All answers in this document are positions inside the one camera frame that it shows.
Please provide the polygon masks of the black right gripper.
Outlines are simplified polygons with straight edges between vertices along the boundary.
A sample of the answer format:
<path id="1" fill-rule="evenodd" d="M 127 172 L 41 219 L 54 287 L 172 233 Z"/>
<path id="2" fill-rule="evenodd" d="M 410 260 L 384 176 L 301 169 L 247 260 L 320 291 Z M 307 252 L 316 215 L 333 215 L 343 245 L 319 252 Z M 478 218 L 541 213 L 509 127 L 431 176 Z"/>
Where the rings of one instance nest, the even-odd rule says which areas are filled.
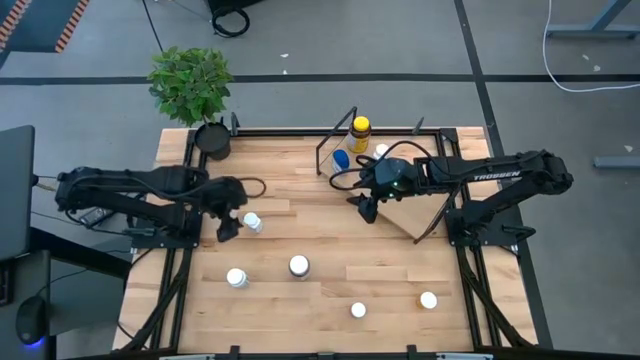
<path id="1" fill-rule="evenodd" d="M 357 205 L 364 221 L 372 224 L 378 215 L 378 200 L 401 199 L 418 194 L 418 171 L 416 166 L 401 158 L 381 158 L 373 166 L 373 180 L 368 197 L 359 194 L 346 199 Z"/>

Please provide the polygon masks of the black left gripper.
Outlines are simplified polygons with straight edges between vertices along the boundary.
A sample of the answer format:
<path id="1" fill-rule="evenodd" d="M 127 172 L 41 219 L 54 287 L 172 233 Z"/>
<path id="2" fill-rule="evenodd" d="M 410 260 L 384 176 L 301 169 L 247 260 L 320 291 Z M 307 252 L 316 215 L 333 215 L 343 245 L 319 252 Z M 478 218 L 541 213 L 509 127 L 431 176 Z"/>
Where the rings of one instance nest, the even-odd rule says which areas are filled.
<path id="1" fill-rule="evenodd" d="M 216 230 L 217 240 L 227 242 L 239 234 L 243 227 L 237 217 L 230 213 L 248 203 L 248 196 L 238 178 L 223 176 L 208 180 L 199 194 L 200 209 L 211 216 L 220 218 Z"/>

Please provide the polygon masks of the yellow-capped amber bottle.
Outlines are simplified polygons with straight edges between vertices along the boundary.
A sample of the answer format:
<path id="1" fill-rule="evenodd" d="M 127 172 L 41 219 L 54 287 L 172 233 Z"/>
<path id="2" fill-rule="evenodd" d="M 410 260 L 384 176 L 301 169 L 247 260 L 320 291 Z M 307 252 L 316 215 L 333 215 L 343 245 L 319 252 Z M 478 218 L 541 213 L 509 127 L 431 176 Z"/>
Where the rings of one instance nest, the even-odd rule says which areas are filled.
<path id="1" fill-rule="evenodd" d="M 357 116 L 349 127 L 346 137 L 347 148 L 356 154 L 364 153 L 368 148 L 370 135 L 370 120 L 366 116 Z"/>

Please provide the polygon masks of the black plant pot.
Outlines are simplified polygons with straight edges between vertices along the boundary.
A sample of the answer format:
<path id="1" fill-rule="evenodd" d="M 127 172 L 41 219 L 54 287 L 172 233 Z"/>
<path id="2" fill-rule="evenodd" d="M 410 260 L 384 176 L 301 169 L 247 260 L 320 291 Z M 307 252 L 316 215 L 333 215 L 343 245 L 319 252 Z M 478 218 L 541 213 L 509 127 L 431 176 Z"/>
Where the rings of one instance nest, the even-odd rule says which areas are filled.
<path id="1" fill-rule="evenodd" d="M 199 150 L 212 160 L 221 161 L 231 153 L 231 133 L 221 123 L 206 123 L 195 133 L 194 142 Z"/>

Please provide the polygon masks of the black power adapter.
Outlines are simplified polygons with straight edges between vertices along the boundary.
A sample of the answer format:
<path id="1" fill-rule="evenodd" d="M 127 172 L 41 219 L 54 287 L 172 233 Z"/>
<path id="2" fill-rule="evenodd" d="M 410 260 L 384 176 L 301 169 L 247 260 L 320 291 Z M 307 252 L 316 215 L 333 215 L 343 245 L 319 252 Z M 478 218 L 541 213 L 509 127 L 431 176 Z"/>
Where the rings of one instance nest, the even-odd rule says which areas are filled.
<path id="1" fill-rule="evenodd" d="M 85 214 L 83 214 L 80 217 L 79 221 L 86 228 L 94 228 L 96 226 L 99 226 L 106 220 L 110 219 L 114 215 L 115 213 L 112 210 L 96 207 L 86 212 Z"/>

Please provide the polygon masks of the green leafy plant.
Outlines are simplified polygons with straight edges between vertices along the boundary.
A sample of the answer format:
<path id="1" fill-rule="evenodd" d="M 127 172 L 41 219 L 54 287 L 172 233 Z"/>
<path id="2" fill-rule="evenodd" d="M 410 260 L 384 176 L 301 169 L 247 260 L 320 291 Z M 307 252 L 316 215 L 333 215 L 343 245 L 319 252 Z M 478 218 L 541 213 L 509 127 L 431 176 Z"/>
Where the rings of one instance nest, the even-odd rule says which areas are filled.
<path id="1" fill-rule="evenodd" d="M 220 51 L 173 46 L 152 60 L 149 93 L 161 114 L 187 127 L 218 122 L 216 116 L 226 110 L 228 84 L 233 81 Z"/>

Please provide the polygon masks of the dark grey desk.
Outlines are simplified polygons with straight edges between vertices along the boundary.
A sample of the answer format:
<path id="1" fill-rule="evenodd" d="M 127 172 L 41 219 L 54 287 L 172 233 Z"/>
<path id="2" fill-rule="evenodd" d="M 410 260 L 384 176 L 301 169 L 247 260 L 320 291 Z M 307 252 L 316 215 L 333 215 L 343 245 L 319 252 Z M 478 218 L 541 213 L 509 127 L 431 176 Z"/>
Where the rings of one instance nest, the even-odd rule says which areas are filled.
<path id="1" fill-rule="evenodd" d="M 63 239 L 46 231 L 29 231 L 26 253 L 0 262 L 0 360 L 52 360 L 51 262 L 60 260 L 105 275 L 126 278 L 131 265 L 114 255 Z M 27 346 L 16 335 L 20 304 L 39 295 L 46 302 L 47 328 L 43 339 Z"/>

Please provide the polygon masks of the black computer mouse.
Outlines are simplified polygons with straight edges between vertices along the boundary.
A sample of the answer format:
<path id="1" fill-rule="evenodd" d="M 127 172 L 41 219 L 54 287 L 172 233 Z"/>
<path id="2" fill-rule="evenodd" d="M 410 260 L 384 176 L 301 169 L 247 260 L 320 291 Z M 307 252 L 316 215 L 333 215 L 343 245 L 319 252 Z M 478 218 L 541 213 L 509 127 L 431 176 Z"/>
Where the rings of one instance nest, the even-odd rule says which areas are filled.
<path id="1" fill-rule="evenodd" d="M 39 295 L 24 300 L 17 311 L 15 329 L 18 339 L 27 346 L 44 338 L 47 328 L 46 302 Z"/>

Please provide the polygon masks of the black desk monitor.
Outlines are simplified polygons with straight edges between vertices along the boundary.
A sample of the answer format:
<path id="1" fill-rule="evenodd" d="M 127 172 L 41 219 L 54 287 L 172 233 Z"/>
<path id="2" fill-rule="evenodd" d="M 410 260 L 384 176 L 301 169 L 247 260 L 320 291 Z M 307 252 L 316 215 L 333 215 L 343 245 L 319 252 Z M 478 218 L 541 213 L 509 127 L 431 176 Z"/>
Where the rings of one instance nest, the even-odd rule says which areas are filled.
<path id="1" fill-rule="evenodd" d="M 0 131 L 0 262 L 29 248 L 35 129 Z"/>

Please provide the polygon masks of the black floor box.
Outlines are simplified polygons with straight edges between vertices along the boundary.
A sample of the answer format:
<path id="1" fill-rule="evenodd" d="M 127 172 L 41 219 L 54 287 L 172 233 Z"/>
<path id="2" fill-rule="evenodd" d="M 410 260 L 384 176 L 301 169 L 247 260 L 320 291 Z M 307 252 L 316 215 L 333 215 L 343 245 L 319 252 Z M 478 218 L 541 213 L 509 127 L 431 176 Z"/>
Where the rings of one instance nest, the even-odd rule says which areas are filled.
<path id="1" fill-rule="evenodd" d="M 263 0 L 206 0 L 212 13 L 221 9 L 244 9 L 262 1 Z"/>

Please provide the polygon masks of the grey table foot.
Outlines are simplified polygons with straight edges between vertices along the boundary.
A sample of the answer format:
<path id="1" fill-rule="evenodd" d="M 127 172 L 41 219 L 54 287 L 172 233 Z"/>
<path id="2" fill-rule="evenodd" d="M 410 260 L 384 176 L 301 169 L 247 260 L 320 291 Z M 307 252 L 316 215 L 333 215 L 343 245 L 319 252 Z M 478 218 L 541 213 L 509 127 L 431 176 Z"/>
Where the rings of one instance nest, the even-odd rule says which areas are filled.
<path id="1" fill-rule="evenodd" d="M 640 156 L 599 156 L 593 166 L 600 169 L 640 169 Z"/>

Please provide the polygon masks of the dark mat orange stripes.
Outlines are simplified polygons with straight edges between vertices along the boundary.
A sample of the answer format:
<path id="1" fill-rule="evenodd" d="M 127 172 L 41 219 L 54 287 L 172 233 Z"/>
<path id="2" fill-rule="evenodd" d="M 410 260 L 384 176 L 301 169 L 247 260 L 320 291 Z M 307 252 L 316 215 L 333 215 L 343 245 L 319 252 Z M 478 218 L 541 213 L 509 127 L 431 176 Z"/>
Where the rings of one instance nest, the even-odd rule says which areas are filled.
<path id="1" fill-rule="evenodd" d="M 0 0 L 0 53 L 62 53 L 90 0 Z"/>

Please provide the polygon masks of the blue-grey table leg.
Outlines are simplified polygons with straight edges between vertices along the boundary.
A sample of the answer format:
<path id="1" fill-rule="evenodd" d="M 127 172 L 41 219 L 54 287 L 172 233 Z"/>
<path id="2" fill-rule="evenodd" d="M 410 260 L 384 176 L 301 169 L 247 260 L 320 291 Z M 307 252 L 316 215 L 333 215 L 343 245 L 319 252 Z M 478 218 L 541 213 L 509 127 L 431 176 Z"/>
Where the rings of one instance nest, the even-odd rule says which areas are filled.
<path id="1" fill-rule="evenodd" d="M 622 38 L 635 40 L 640 37 L 640 25 L 613 25 L 614 20 L 633 0 L 609 0 L 590 23 L 586 24 L 552 24 L 553 0 L 548 0 L 547 19 L 544 36 L 551 37 L 585 37 L 585 38 Z"/>

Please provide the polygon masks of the wooden shelf black frame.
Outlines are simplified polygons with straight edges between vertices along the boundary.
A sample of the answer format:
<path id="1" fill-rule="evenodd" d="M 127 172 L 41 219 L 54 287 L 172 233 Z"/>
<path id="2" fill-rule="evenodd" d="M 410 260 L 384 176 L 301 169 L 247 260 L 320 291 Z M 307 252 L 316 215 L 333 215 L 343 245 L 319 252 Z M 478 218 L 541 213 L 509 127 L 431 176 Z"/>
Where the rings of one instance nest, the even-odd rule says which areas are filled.
<path id="1" fill-rule="evenodd" d="M 357 108 L 352 107 L 336 125 L 326 131 L 325 137 L 316 146 L 316 173 L 326 178 L 334 174 L 333 153 L 347 149 L 348 126 L 357 117 Z M 411 140 L 433 155 L 450 154 L 458 140 L 455 128 L 376 127 L 369 137 L 368 155 L 380 144 L 388 146 L 401 140 Z M 411 197 L 400 202 L 389 200 L 378 206 L 379 219 L 386 219 L 416 239 L 428 227 L 429 222 L 443 205 L 446 196 Z"/>

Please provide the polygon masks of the black aluminium table frame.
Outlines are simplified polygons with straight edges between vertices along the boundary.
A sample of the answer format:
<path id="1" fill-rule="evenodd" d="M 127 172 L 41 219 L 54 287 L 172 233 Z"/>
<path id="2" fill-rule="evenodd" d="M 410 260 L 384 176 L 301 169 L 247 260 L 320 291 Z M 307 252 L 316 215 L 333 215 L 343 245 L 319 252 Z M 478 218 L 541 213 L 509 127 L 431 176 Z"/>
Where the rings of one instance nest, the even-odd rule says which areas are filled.
<path id="1" fill-rule="evenodd" d="M 354 175 L 316 173 L 321 129 L 244 129 L 230 156 L 208 161 L 213 175 L 246 179 L 247 210 L 263 230 L 243 228 L 220 243 L 218 223 L 205 218 L 193 251 L 184 294 L 169 305 L 161 347 L 179 354 L 469 351 L 490 341 L 485 310 L 466 297 L 456 249 L 444 225 L 420 242 L 386 219 L 366 223 L 346 199 Z M 294 278 L 289 261 L 306 256 L 308 278 Z M 245 288 L 226 281 L 244 270 Z M 438 298 L 434 309 L 417 304 L 423 292 Z M 354 318 L 354 302 L 366 305 Z"/>

